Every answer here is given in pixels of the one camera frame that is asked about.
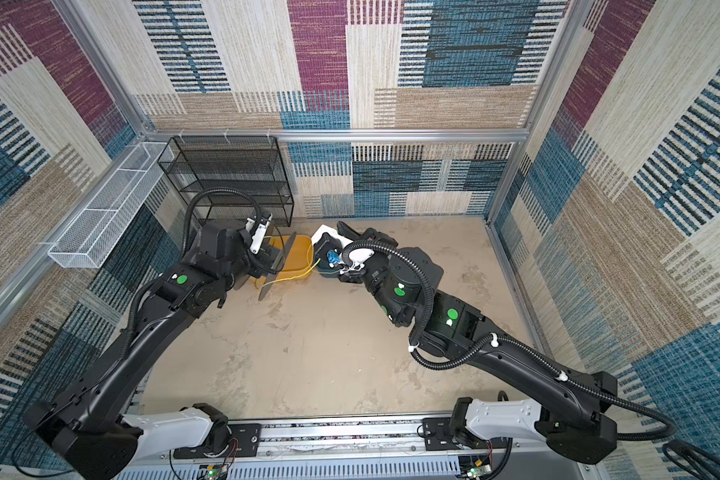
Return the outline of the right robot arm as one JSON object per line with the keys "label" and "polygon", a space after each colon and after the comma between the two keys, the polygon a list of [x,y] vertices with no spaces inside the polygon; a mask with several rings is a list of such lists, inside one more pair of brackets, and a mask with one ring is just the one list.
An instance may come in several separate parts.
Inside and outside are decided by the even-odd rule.
{"label": "right robot arm", "polygon": [[611,374],[553,361],[439,290],[444,270],[420,248],[401,248],[386,234],[358,232],[343,221],[330,236],[340,243],[328,254],[330,266],[341,281],[363,284],[394,325],[409,328],[408,350],[416,363],[433,371],[472,366],[526,394],[539,406],[526,430],[555,453],[594,465],[620,441],[675,434],[668,416],[619,398]]}

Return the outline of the yellow plastic bin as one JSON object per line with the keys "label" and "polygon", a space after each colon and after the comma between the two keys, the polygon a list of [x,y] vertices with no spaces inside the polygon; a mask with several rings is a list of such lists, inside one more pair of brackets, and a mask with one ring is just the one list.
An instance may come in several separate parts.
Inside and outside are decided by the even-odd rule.
{"label": "yellow plastic bin", "polygon": [[[287,258],[287,263],[274,283],[305,278],[313,268],[314,249],[311,238],[307,235],[297,234],[295,242]],[[257,290],[261,289],[265,280],[253,282]]]}

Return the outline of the dark grey perforated spool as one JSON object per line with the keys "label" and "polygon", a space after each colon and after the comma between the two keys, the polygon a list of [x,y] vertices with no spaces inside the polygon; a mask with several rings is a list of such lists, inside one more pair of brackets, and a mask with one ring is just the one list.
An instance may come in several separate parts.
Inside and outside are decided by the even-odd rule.
{"label": "dark grey perforated spool", "polygon": [[271,290],[272,286],[274,285],[274,281],[277,279],[279,273],[283,270],[287,263],[287,258],[290,254],[290,251],[293,247],[293,244],[295,242],[297,234],[291,233],[286,241],[282,241],[282,248],[280,249],[279,253],[275,257],[275,260],[273,262],[272,268],[275,270],[274,274],[268,274],[265,277],[265,282],[262,284],[261,289],[259,290],[258,300],[263,301],[264,298],[267,296],[269,291]]}

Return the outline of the teal plastic bin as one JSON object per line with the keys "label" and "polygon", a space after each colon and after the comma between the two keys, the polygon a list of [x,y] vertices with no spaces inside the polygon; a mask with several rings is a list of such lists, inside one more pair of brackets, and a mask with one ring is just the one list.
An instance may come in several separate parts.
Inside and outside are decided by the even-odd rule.
{"label": "teal plastic bin", "polygon": [[347,272],[347,266],[343,263],[331,265],[327,260],[321,259],[317,264],[316,271],[318,274],[327,279],[335,279],[343,283],[354,283],[355,279],[352,278]]}

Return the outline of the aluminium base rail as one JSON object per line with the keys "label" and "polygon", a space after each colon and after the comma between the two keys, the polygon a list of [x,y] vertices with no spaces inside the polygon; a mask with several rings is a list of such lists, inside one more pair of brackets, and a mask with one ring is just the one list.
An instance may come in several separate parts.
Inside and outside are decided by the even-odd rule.
{"label": "aluminium base rail", "polygon": [[234,421],[236,456],[161,452],[136,460],[121,479],[596,479],[596,468],[544,442],[494,439],[476,449],[446,437],[443,412]]}

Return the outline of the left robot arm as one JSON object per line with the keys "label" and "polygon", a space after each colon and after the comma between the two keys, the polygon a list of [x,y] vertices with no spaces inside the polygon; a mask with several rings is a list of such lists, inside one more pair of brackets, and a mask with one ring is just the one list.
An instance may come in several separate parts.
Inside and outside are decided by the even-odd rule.
{"label": "left robot arm", "polygon": [[[236,196],[254,209],[251,222],[211,220],[190,235],[192,213],[212,195]],[[147,432],[129,423],[121,410],[154,364],[211,306],[248,277],[274,270],[268,252],[257,254],[257,234],[268,216],[248,192],[216,187],[196,194],[184,219],[181,259],[135,294],[126,328],[83,374],[50,402],[36,402],[24,414],[40,438],[85,479],[112,479],[131,461]]]}

